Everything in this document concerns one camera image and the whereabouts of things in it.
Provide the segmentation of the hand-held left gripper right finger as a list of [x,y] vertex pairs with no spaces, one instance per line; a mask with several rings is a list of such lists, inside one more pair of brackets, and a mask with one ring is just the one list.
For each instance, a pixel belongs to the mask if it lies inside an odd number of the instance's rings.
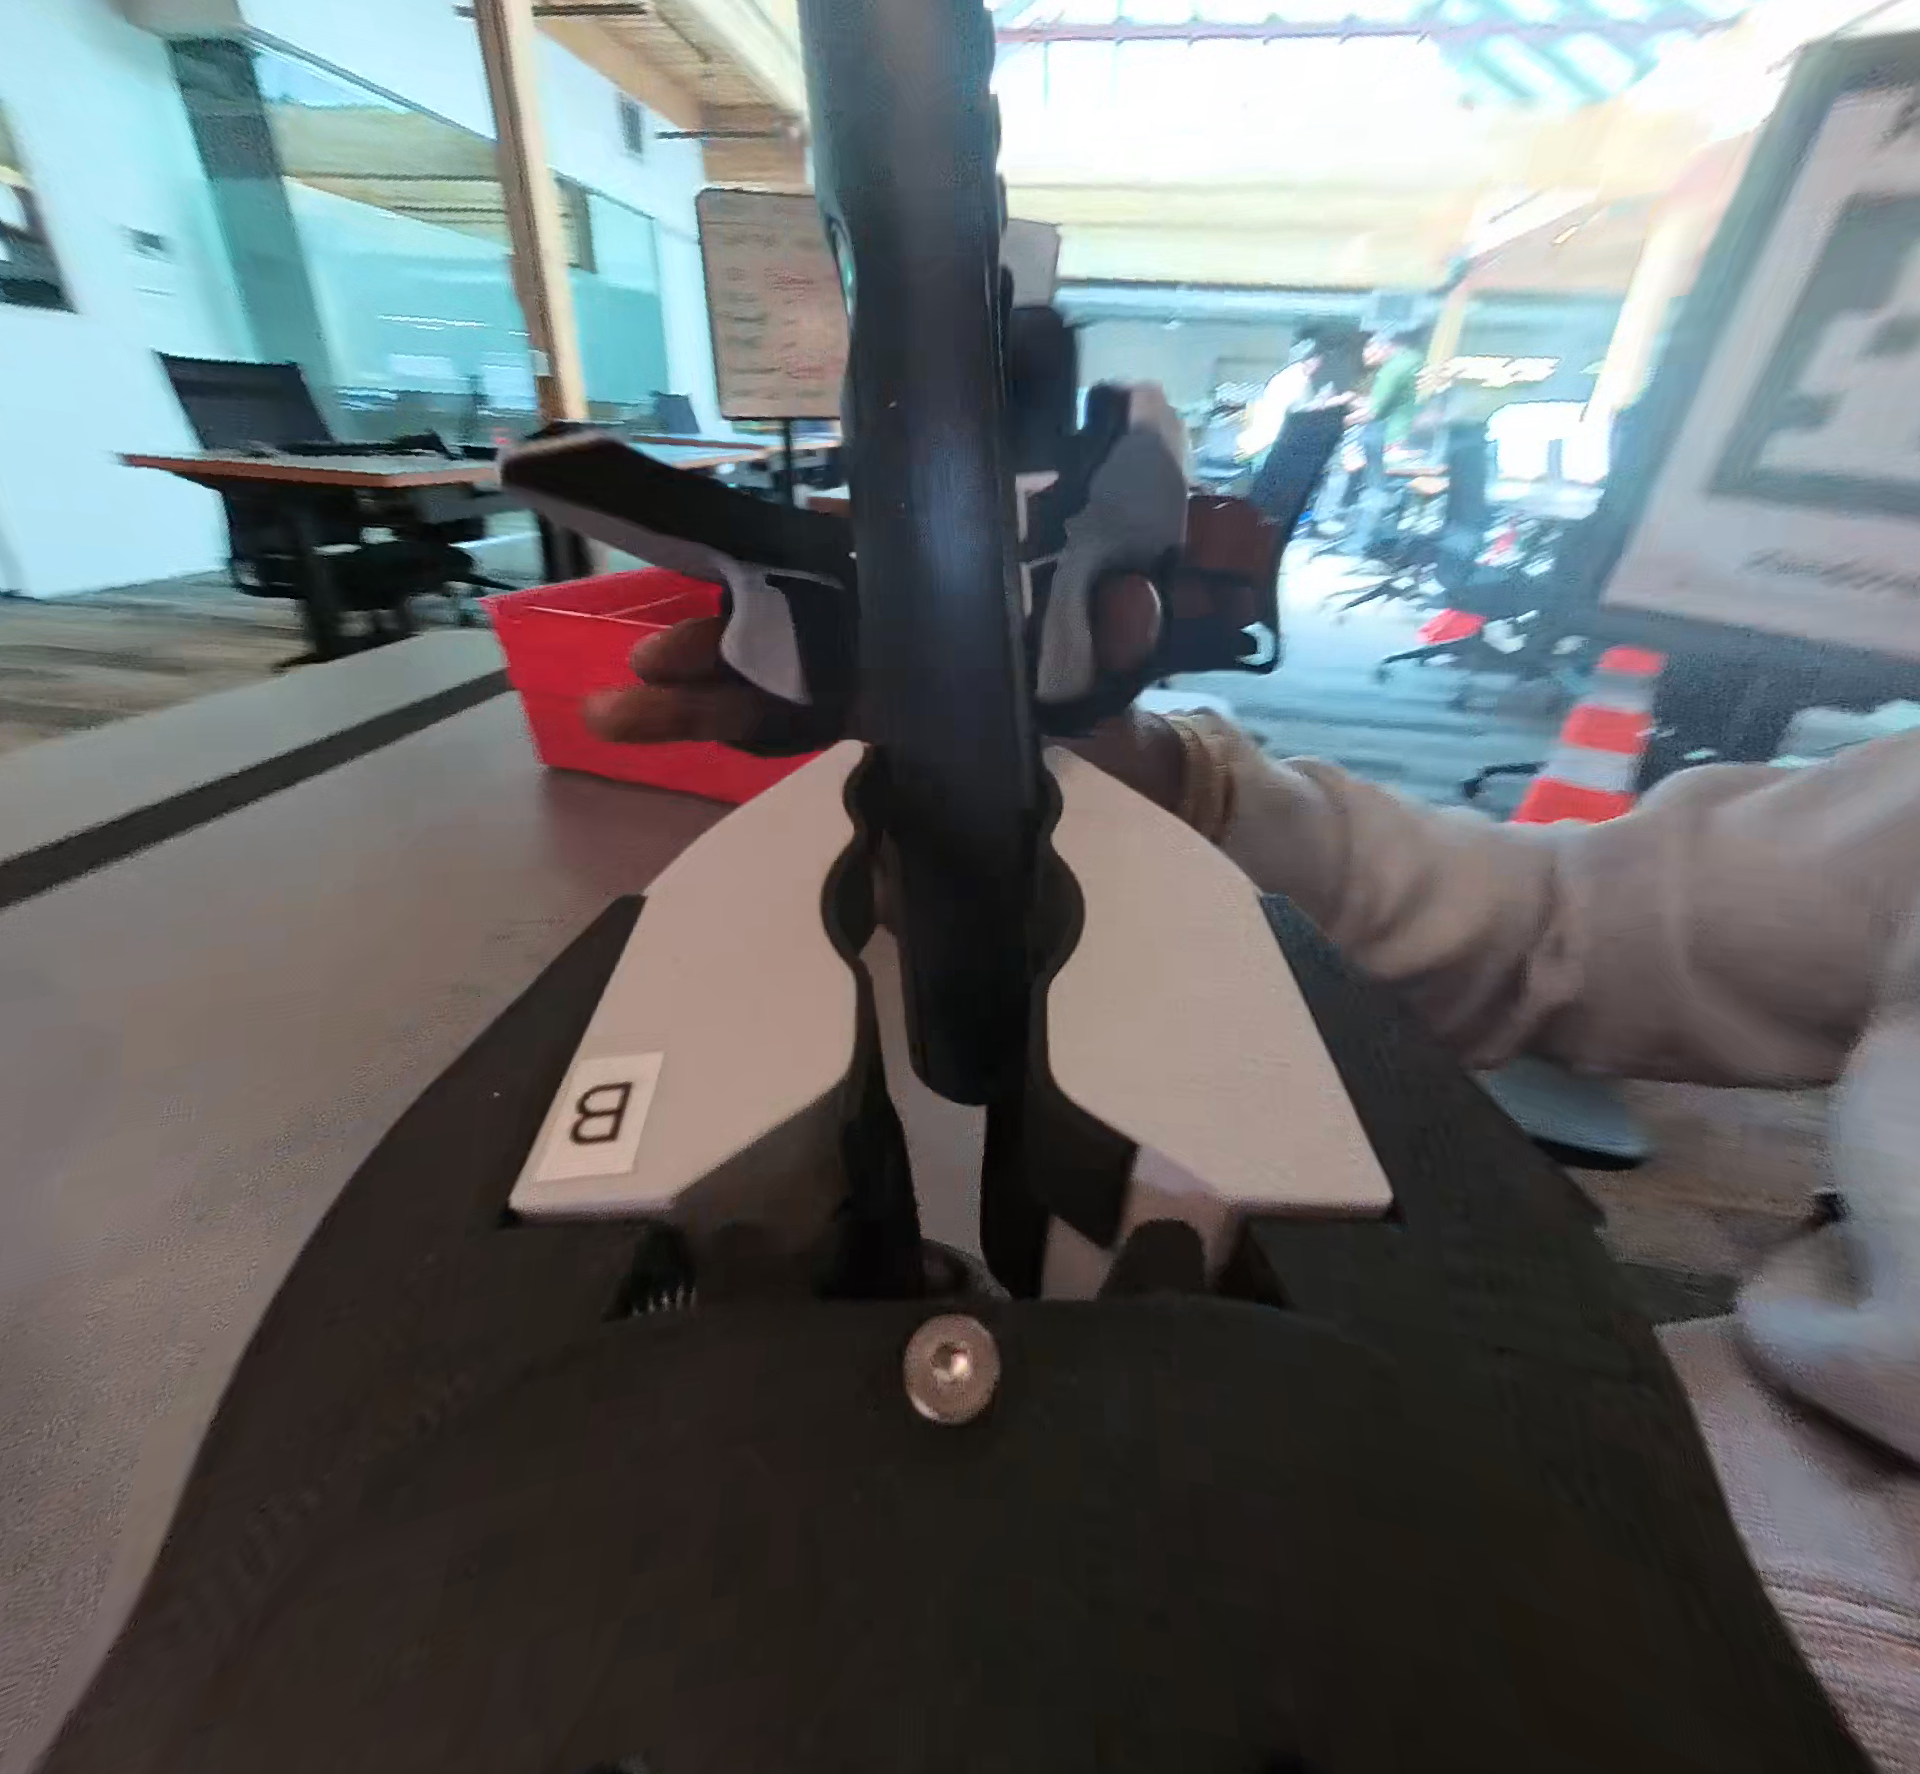
[[1220,1290],[1266,1222],[1355,1227],[1395,1193],[1253,879],[1050,747],[1024,988],[986,1091],[986,1266],[1094,1298],[1172,1231]]

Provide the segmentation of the framed marker sign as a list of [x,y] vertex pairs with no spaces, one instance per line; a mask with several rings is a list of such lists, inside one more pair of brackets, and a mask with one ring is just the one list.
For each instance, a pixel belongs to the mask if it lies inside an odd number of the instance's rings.
[[1919,34],[1792,66],[1596,514],[1610,645],[1916,683]]

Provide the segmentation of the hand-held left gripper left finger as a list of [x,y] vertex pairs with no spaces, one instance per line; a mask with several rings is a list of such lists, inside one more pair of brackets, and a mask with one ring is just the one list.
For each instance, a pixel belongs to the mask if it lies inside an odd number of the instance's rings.
[[631,1298],[927,1292],[862,960],[870,774],[834,745],[641,898],[510,1190],[519,1224],[629,1233]]

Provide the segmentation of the person's right hand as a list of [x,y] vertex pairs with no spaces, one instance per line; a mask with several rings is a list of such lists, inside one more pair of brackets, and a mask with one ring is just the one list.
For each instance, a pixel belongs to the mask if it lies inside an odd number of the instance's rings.
[[[1098,675],[1134,675],[1156,646],[1162,601],[1140,574],[1113,573],[1092,596],[1092,652]],[[634,683],[593,697],[589,731],[620,747],[719,745],[741,753],[820,753],[861,734],[858,711],[829,709],[825,728],[813,711],[751,683],[722,656],[725,624],[690,621],[646,641],[632,655]],[[1236,774],[1197,716],[1164,716],[1140,707],[1072,737],[1068,753],[1177,817],[1208,843],[1220,843],[1238,809]]]

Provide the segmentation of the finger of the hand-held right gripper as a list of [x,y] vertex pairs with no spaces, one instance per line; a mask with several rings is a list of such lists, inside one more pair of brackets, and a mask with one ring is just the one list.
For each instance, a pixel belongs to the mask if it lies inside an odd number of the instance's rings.
[[497,461],[497,486],[555,526],[653,566],[711,582],[741,566],[854,589],[854,536],[844,516],[733,489],[597,429],[555,429],[517,442]]
[[1155,387],[1094,387],[1030,503],[1039,707],[1123,707],[1155,676],[1189,532],[1189,438]]

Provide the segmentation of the handwritten notice board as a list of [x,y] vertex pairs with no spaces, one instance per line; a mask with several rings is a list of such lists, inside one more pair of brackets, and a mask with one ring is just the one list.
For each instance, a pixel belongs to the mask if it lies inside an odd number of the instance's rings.
[[695,211],[722,419],[839,422],[849,313],[814,197],[707,187]]

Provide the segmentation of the wooden office table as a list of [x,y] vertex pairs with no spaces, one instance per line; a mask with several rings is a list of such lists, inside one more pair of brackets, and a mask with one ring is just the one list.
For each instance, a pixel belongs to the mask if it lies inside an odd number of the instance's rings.
[[217,496],[230,586],[300,613],[294,667],[407,641],[427,601],[451,603],[471,627],[477,601],[512,591],[477,556],[486,520],[509,507],[485,452],[255,449],[119,462]]

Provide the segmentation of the red plastic bin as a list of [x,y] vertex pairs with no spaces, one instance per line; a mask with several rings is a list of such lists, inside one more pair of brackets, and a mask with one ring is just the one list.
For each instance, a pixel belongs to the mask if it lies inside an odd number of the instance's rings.
[[719,743],[620,745],[584,707],[634,683],[632,655],[686,621],[719,618],[725,586],[634,568],[497,593],[485,611],[540,765],[665,795],[738,806],[794,777],[813,753],[761,757]]

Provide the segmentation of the person's right forearm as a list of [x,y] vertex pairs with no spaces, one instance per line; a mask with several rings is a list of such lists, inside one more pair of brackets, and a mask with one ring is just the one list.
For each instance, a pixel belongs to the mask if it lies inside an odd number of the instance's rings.
[[1177,719],[1182,819],[1479,1067],[1848,1085],[1916,1108],[1919,737],[1491,824]]

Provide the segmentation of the black office chair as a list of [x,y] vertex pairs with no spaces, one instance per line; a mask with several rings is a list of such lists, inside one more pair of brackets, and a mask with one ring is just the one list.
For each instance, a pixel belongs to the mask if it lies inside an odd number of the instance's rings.
[[[431,455],[454,461],[462,451],[437,431],[343,442],[329,427],[297,363],[241,363],[205,357],[159,359],[181,409],[208,455],[249,459],[347,459]],[[349,621],[369,641],[400,638],[417,628],[420,601],[445,601],[456,627],[477,624],[471,594],[478,564],[466,544],[485,536],[481,518],[427,523],[403,496],[377,496],[369,509],[357,490],[319,489],[277,495],[220,490],[229,538],[229,579],[255,601],[300,606],[308,630],[322,621],[311,599],[311,573],[325,574],[332,599],[332,635]]]
[[1476,1072],[1476,1085],[1565,1168],[1631,1172],[1653,1158],[1653,1140],[1610,1080],[1520,1059]]

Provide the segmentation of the wooden pillar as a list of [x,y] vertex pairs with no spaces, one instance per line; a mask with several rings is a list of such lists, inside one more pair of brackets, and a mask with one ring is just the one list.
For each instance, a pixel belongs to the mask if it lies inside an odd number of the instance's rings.
[[524,323],[540,417],[589,419],[584,363],[569,285],[560,187],[540,107],[534,0],[471,0],[488,96],[509,234],[512,289]]

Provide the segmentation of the orange traffic cone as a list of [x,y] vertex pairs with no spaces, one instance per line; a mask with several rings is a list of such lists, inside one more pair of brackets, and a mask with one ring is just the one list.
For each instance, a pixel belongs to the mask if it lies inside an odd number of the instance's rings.
[[1634,806],[1665,668],[1662,655],[1633,646],[1614,646],[1596,659],[1510,815],[1513,824],[1595,826]]

